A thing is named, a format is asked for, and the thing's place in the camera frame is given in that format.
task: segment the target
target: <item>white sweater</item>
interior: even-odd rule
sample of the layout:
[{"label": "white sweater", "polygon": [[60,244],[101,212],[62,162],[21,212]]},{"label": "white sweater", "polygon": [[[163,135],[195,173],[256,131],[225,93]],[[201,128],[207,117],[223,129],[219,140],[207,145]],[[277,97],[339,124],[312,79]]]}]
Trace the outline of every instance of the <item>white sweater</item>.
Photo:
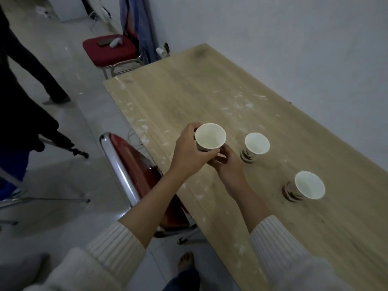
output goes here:
[{"label": "white sweater", "polygon": [[[326,260],[309,254],[273,215],[256,226],[250,241],[273,290],[353,290]],[[139,240],[116,222],[85,250],[71,249],[43,285],[25,291],[123,290],[145,252]]]}]

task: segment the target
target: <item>tile floor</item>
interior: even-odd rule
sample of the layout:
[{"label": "tile floor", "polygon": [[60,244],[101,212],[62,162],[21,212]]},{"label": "tile floor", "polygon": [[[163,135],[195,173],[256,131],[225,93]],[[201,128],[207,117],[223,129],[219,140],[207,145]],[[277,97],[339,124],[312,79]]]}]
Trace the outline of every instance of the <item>tile floor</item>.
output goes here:
[{"label": "tile floor", "polygon": [[[0,263],[37,252],[49,252],[56,266],[67,251],[88,243],[95,235],[129,209],[129,203],[112,174],[99,145],[99,136],[114,132],[127,139],[131,126],[102,85],[102,71],[95,68],[82,48],[82,41],[108,34],[101,23],[90,19],[60,23],[35,12],[39,0],[0,0],[11,28],[20,41],[53,74],[72,102],[44,108],[58,120],[60,132],[70,137],[80,156],[47,147],[32,152],[25,183],[36,197],[78,198],[89,204],[54,201],[33,202],[0,211],[0,219],[17,219],[17,226],[0,232]],[[29,73],[11,61],[18,81],[37,103],[48,99],[44,88]],[[141,148],[136,136],[129,141]],[[162,290],[176,274],[179,256],[192,250],[202,277],[202,290],[239,290],[201,232],[185,245],[179,237],[153,239],[127,290]]]}]

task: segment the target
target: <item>cup rim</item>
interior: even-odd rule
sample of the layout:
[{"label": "cup rim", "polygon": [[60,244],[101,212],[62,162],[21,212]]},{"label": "cup rim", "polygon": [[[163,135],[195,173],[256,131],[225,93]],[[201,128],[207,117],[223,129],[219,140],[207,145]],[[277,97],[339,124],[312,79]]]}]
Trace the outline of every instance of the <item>cup rim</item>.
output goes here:
[{"label": "cup rim", "polygon": [[[309,175],[309,176],[313,176],[314,178],[317,178],[317,179],[318,179],[320,185],[322,185],[323,190],[322,190],[322,192],[320,192],[320,194],[319,194],[317,197],[307,196],[307,195],[305,195],[305,194],[300,190],[300,188],[298,187],[297,177],[298,177],[298,176],[300,177],[301,175]],[[319,176],[317,176],[316,174],[312,173],[311,171],[304,171],[304,170],[303,170],[303,171],[298,172],[298,173],[295,175],[295,177],[294,177],[294,181],[295,181],[295,185],[296,185],[296,187],[298,188],[299,192],[300,192],[303,196],[305,196],[306,198],[308,198],[308,199],[318,200],[318,199],[321,199],[321,198],[326,194],[326,187],[325,187],[324,182],[320,179]]]},{"label": "cup rim", "polygon": [[217,126],[217,127],[219,127],[219,128],[223,131],[223,136],[224,136],[223,143],[222,143],[221,145],[216,146],[216,147],[206,147],[206,146],[203,146],[203,145],[200,143],[200,141],[197,140],[197,137],[195,137],[195,141],[198,143],[198,145],[200,145],[201,147],[203,147],[203,148],[205,148],[205,149],[210,149],[210,150],[212,150],[212,149],[220,148],[220,147],[221,147],[223,144],[225,144],[225,142],[226,142],[226,132],[225,132],[225,130],[224,130],[223,127],[220,126],[219,124],[212,123],[212,122],[208,122],[208,123],[204,123],[204,124],[202,124],[200,127],[198,127],[197,130],[196,130],[196,133],[197,133],[198,129],[200,129],[201,127],[206,126],[206,125]]},{"label": "cup rim", "polygon": [[[249,135],[253,135],[253,134],[259,135],[260,137],[262,137],[262,139],[263,139],[264,141],[266,141],[266,144],[268,145],[268,149],[267,149],[265,152],[256,153],[255,151],[252,151],[252,150],[250,149],[250,147],[248,147],[248,145],[247,145],[247,143],[246,143],[246,139],[248,138]],[[245,139],[244,139],[244,144],[245,144],[245,147],[246,147],[249,151],[251,151],[252,153],[257,154],[257,155],[263,155],[263,154],[267,153],[267,152],[269,151],[270,147],[271,147],[271,143],[269,142],[268,138],[267,138],[266,136],[264,136],[263,134],[258,133],[258,132],[253,132],[253,133],[247,134],[247,135],[245,136]]]}]

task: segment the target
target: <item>hand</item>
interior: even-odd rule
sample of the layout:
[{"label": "hand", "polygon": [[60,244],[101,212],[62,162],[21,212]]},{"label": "hand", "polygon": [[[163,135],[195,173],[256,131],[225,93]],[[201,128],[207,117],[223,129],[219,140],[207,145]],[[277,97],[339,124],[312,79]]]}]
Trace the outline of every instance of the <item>hand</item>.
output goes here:
[{"label": "hand", "polygon": [[220,149],[213,149],[208,152],[198,151],[194,140],[194,131],[200,126],[201,123],[198,122],[189,123],[175,144],[170,171],[175,171],[186,179],[198,172],[220,151]]},{"label": "hand", "polygon": [[237,192],[241,192],[243,187],[248,186],[243,171],[243,163],[240,157],[227,144],[221,147],[220,154],[225,155],[226,158],[216,156],[208,161],[208,164],[215,168],[226,190],[236,200]]}]

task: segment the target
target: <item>table surface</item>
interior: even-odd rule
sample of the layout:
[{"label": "table surface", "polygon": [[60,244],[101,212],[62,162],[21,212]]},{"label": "table surface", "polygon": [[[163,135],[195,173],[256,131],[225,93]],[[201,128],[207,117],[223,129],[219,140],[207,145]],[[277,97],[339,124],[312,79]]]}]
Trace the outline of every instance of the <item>table surface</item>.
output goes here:
[{"label": "table surface", "polygon": [[[244,167],[250,186],[341,278],[359,290],[386,289],[388,173],[382,168],[207,44],[104,85],[163,173],[188,122],[221,125],[237,153],[248,133],[264,134],[270,151]],[[302,170],[324,181],[323,199],[284,199],[282,186]],[[240,288],[268,289],[240,211],[213,168],[203,167],[178,196]]]}]

